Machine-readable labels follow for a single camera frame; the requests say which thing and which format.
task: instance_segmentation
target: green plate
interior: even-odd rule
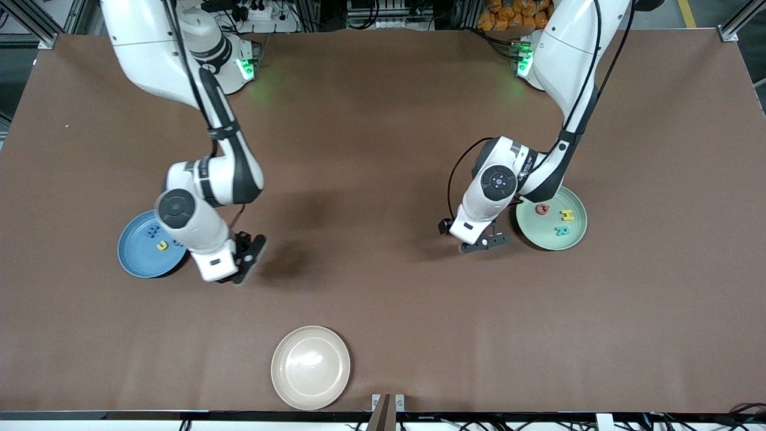
[[[540,205],[543,205],[540,212],[544,214],[538,213]],[[574,217],[574,220],[564,220],[564,217]],[[533,244],[558,251],[580,242],[588,227],[588,214],[577,195],[566,187],[560,187],[551,200],[519,203],[516,206],[516,221],[524,236]]]

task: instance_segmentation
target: white plate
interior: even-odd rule
[[[351,373],[349,349],[335,332],[305,326],[290,332],[271,359],[277,395],[300,410],[318,410],[337,400]]]

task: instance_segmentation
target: black cable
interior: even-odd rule
[[[511,42],[504,41],[502,39],[492,38],[484,30],[482,30],[480,28],[463,27],[463,28],[460,28],[459,30],[469,30],[469,31],[473,32],[475,35],[479,35],[481,38],[486,39],[487,41],[492,41],[492,42],[495,42],[496,44],[511,46]]]
[[[239,210],[239,212],[237,212],[237,214],[234,214],[234,218],[231,220],[231,223],[229,223],[229,229],[234,229],[234,225],[236,225],[237,222],[239,221],[239,218],[242,215],[242,213],[244,212],[244,207],[246,205],[247,205],[246,203],[243,203],[242,207]]]
[[[305,6],[305,5],[304,5],[303,3],[296,3],[296,6],[298,7],[298,9],[299,9],[300,11],[302,11],[302,10],[304,9],[304,7],[302,7],[302,6]],[[318,23],[318,22],[314,22],[314,21],[311,21],[309,18],[304,18],[304,17],[303,17],[303,13],[301,13],[301,14],[300,14],[300,21],[301,21],[301,22],[302,22],[304,25],[306,25],[306,23],[308,23],[308,24],[313,24],[313,25],[314,25],[314,27],[310,27],[310,26],[308,26],[308,27],[311,29],[311,31],[312,31],[312,32],[314,32],[314,31],[318,31],[318,30],[319,30],[319,23]]]
[[[596,68],[596,61],[598,60],[598,52],[601,49],[601,6],[598,4],[598,0],[593,1],[594,5],[596,6],[596,17],[597,17],[597,26],[596,26],[596,47],[593,50],[593,58],[591,59],[591,65],[588,67],[588,73],[585,75],[585,82],[582,83],[582,88],[580,89],[580,94],[578,94],[577,99],[574,100],[574,105],[572,105],[572,110],[569,112],[569,116],[567,117],[567,120],[564,122],[564,130],[567,130],[567,127],[569,126],[569,121],[571,121],[572,117],[575,115],[575,110],[577,110],[577,105],[580,104],[580,99],[582,99],[582,95],[585,93],[585,89],[588,87],[588,80],[591,79],[591,75],[594,72],[594,69]]]
[[[766,407],[766,403],[749,403],[749,404],[746,404],[746,405],[744,405],[744,406],[742,406],[742,407],[740,407],[740,408],[738,408],[736,410],[732,410],[732,411],[728,412],[727,414],[731,415],[731,414],[736,414],[736,413],[742,413],[742,412],[744,412],[746,410],[750,410],[750,409],[752,409],[754,407]]]
[[[226,16],[229,17],[229,22],[231,23],[231,28],[234,29],[234,33],[237,36],[241,35],[241,33],[239,32],[239,27],[237,26],[237,22],[234,20],[234,18],[231,17],[231,15],[229,15],[229,11],[224,9],[224,13],[226,14]]]
[[[212,130],[213,126],[210,123],[210,117],[208,116],[208,112],[205,110],[205,106],[202,103],[202,97],[199,95],[199,90],[197,89],[194,75],[192,75],[192,69],[189,67],[188,58],[186,57],[186,46],[184,46],[184,38],[181,34],[181,23],[178,22],[178,15],[175,13],[175,9],[171,7],[168,1],[169,0],[163,0],[162,4],[165,6],[165,13],[168,14],[168,19],[170,19],[170,26],[175,32],[175,39],[178,42],[178,55],[181,57],[181,62],[183,63],[186,76],[189,79],[189,86],[191,87],[191,92],[194,94],[194,99],[197,102],[199,111],[202,113],[202,117],[205,119],[205,123],[208,125],[208,130]],[[212,145],[210,157],[214,157],[216,153],[218,153],[218,142],[214,139],[210,139],[210,141]]]
[[[615,53],[614,58],[612,58],[612,63],[609,65],[609,68],[607,69],[607,74],[604,76],[604,81],[601,82],[601,88],[598,89],[596,100],[601,98],[601,93],[604,91],[604,88],[607,86],[607,81],[609,81],[610,75],[612,75],[612,69],[614,69],[614,65],[617,63],[617,59],[620,57],[622,48],[623,46],[625,46],[625,41],[627,40],[627,34],[630,33],[630,27],[633,25],[633,16],[635,14],[636,14],[636,0],[631,0],[630,1],[630,16],[628,16],[628,19],[627,19],[627,25],[625,26],[625,32],[623,33],[623,38],[620,41],[620,45],[617,47],[617,53]]]
[[[290,12],[292,12],[292,14],[293,14],[293,16],[296,18],[296,20],[297,20],[297,21],[300,21],[300,24],[303,26],[302,32],[303,32],[303,33],[306,33],[306,29],[307,29],[307,28],[310,28],[310,26],[308,26],[308,25],[306,24],[306,21],[303,19],[303,17],[302,17],[300,14],[298,14],[298,12],[295,10],[295,8],[293,8],[293,4],[292,4],[291,2],[287,2],[287,7],[288,7],[288,8],[290,8]],[[315,23],[315,22],[313,22],[313,21],[310,21],[310,20],[309,20],[309,22],[310,22],[311,24],[314,24],[314,25],[316,25],[317,27],[319,27],[319,24],[317,24],[317,23]]]
[[[678,419],[674,418],[673,416],[669,415],[668,413],[665,413],[665,416],[668,416],[671,420],[674,420],[674,421],[680,423],[681,426],[683,426],[684,428],[688,429],[689,431],[697,431],[697,429],[695,429],[693,426],[689,425],[688,423],[686,423],[686,422],[684,422],[682,420],[678,420]]]
[[[489,429],[486,426],[482,425],[481,422],[476,422],[476,421],[466,422],[466,424],[461,426],[458,431],[467,431],[468,430],[468,426],[473,425],[474,423],[476,425],[480,426],[484,431],[489,431]]]
[[[524,59],[524,57],[522,57],[520,55],[507,54],[507,53],[501,51],[499,48],[497,48],[497,46],[494,45],[494,44],[500,44],[500,45],[503,45],[503,46],[506,46],[506,47],[510,47],[511,46],[511,42],[509,42],[509,41],[502,41],[500,39],[491,38],[483,30],[479,30],[478,28],[464,27],[464,28],[461,28],[461,30],[468,30],[468,31],[474,33],[475,35],[481,37],[482,39],[484,39],[486,41],[486,43],[488,43],[489,46],[492,48],[492,50],[495,51],[497,54],[499,54],[500,57],[507,58],[509,60],[519,60],[519,61]]]
[[[455,175],[455,170],[457,169],[458,165],[460,165],[460,162],[462,162],[462,161],[463,161],[463,159],[465,158],[465,156],[466,156],[468,153],[470,153],[470,151],[471,151],[471,150],[473,150],[474,148],[476,148],[476,146],[477,146],[477,145],[479,145],[480,143],[482,143],[482,142],[484,142],[484,141],[487,141],[487,140],[491,140],[491,139],[494,139],[494,138],[492,138],[492,137],[488,137],[488,138],[482,138],[482,139],[480,139],[480,140],[477,140],[477,141],[476,141],[476,142],[475,142],[475,143],[474,143],[472,146],[469,146],[469,147],[468,147],[468,150],[466,150],[466,151],[463,153],[463,155],[462,155],[462,156],[460,156],[460,158],[459,158],[459,159],[457,160],[457,162],[455,163],[455,166],[453,166],[453,168],[452,168],[452,172],[450,172],[450,179],[449,179],[449,180],[447,180],[447,208],[449,208],[449,209],[450,209],[450,218],[451,218],[451,219],[455,219],[455,213],[454,213],[454,212],[452,212],[452,198],[450,198],[450,193],[452,192],[452,177]]]
[[[667,431],[676,431],[676,428],[673,427],[672,423],[670,423],[667,416],[663,415],[663,421],[665,422],[665,429]]]
[[[546,418],[546,417],[541,417],[541,418],[539,418],[539,419],[533,419],[533,420],[530,420],[529,422],[527,422],[527,423],[524,423],[524,424],[523,424],[523,425],[521,425],[519,428],[517,428],[517,429],[516,429],[516,431],[521,431],[522,429],[526,428],[528,425],[531,425],[531,424],[533,424],[533,423],[535,423],[535,422],[542,422],[542,421],[553,422],[553,423],[556,423],[556,424],[558,424],[558,425],[561,425],[561,426],[563,426],[564,428],[567,428],[567,429],[569,429],[570,431],[577,431],[577,430],[576,430],[576,429],[573,427],[573,425],[575,424],[574,422],[571,422],[571,425],[567,425],[566,423],[563,423],[563,422],[561,422],[561,421],[557,421],[557,420],[549,420],[549,419],[548,419],[548,418]],[[590,424],[587,424],[587,423],[585,423],[585,425],[586,425],[586,427],[587,427],[588,429],[592,429],[592,428],[593,428],[593,427],[592,427]]]
[[[348,16],[346,16],[346,23],[349,28],[353,28],[354,30],[365,30],[366,28],[370,28],[378,20],[378,15],[380,14],[380,11],[381,11],[380,0],[375,0],[375,3],[370,6],[369,18],[367,18],[367,21],[361,27],[354,27],[353,25],[348,24],[348,20],[349,20]]]
[[[569,121],[572,119],[572,117],[575,115],[575,110],[577,110],[577,105],[580,104],[580,99],[582,99],[582,95],[585,93],[585,89],[588,88],[588,80],[591,79],[591,75],[594,72],[594,69],[596,67],[596,60],[598,60],[598,52],[601,49],[601,5],[599,5],[598,0],[593,0],[594,5],[596,6],[596,19],[597,19],[597,27],[596,27],[596,46],[593,50],[593,58],[591,59],[591,65],[588,67],[588,72],[585,75],[585,81],[582,83],[582,87],[580,88],[580,94],[578,94],[577,99],[575,99],[574,104],[572,105],[572,109],[569,111],[569,115],[567,116],[567,120],[564,122],[563,130],[567,130],[567,127],[569,126]],[[540,161],[540,164],[537,166],[531,168],[529,172],[527,173],[527,176],[529,174],[535,172],[537,169],[540,168],[540,166],[543,166],[545,164],[545,161],[548,159],[548,157],[553,153],[554,149],[558,145],[558,141],[553,144],[553,147],[543,156],[542,160]]]
[[[0,28],[3,28],[6,22],[8,22],[8,17],[11,16],[7,11],[4,11],[0,8],[0,18],[4,18],[2,20],[2,24],[0,24]]]

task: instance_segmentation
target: brown table surface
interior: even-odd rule
[[[583,241],[460,255],[437,232],[456,158],[500,134],[547,150],[555,103],[469,33],[276,35],[230,97],[267,178],[237,228],[270,239],[235,287],[192,262],[121,269],[123,227],[209,142],[196,110],[123,76],[107,38],[62,36],[0,153],[0,409],[289,410],[269,364],[307,324],[352,355],[328,410],[384,392],[421,411],[763,400],[766,121],[749,82],[713,30],[635,31],[565,180]]]

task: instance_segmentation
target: green led light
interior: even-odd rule
[[[248,60],[240,60],[237,59],[237,66],[240,68],[240,72],[242,73],[242,77],[246,80],[253,79],[253,68],[250,65],[250,62]]]
[[[516,73],[519,76],[525,77],[527,76],[527,74],[529,74],[529,69],[531,68],[532,68],[532,52],[530,51],[529,55],[527,55],[526,58],[524,58],[524,60],[521,60],[519,62],[519,67],[516,70]]]

